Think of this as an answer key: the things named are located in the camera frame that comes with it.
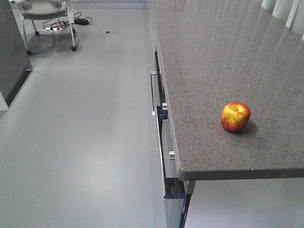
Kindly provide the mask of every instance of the countertop edge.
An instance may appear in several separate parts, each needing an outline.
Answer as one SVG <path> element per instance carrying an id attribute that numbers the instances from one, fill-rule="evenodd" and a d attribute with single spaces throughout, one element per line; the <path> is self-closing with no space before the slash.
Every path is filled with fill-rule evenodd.
<path id="1" fill-rule="evenodd" d="M 183 171 L 179 169 L 179 179 L 182 181 L 279 178 L 304 178 L 304 169 L 240 171 Z"/>

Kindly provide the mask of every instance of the baseboard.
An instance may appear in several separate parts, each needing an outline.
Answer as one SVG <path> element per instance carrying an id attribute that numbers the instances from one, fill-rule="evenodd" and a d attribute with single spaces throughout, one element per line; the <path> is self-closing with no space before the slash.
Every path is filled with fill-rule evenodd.
<path id="1" fill-rule="evenodd" d="M 152 2 L 73 2 L 74 9 L 150 9 Z"/>

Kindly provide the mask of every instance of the gray cabinet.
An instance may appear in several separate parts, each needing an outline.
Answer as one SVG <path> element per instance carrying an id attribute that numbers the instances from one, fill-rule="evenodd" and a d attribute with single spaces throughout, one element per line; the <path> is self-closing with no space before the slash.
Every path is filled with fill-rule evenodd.
<path id="1" fill-rule="evenodd" d="M 9 1 L 0 1 L 0 116 L 32 69 Z"/>

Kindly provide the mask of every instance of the drawer handle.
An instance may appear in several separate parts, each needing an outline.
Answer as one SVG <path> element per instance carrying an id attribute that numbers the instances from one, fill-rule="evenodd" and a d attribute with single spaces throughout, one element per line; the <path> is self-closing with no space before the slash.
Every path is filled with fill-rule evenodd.
<path id="1" fill-rule="evenodd" d="M 175 160 L 175 152 L 174 151 L 169 151 L 169 159 L 170 160 Z"/>
<path id="2" fill-rule="evenodd" d="M 154 105 L 154 92 L 153 92 L 153 76 L 157 76 L 157 72 L 150 72 L 150 80 L 151 80 L 151 93 L 152 93 L 152 115 L 155 115 L 155 105 Z"/>

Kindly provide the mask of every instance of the cabinet door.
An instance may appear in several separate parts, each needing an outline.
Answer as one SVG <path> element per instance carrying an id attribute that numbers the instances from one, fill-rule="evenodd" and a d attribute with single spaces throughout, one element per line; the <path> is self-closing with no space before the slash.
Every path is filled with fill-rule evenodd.
<path id="1" fill-rule="evenodd" d="M 32 67 L 7 0 L 0 1 L 0 19 L 0 92 L 10 106 Z"/>
<path id="2" fill-rule="evenodd" d="M 185 228 L 301 228 L 304 178 L 196 181 Z"/>

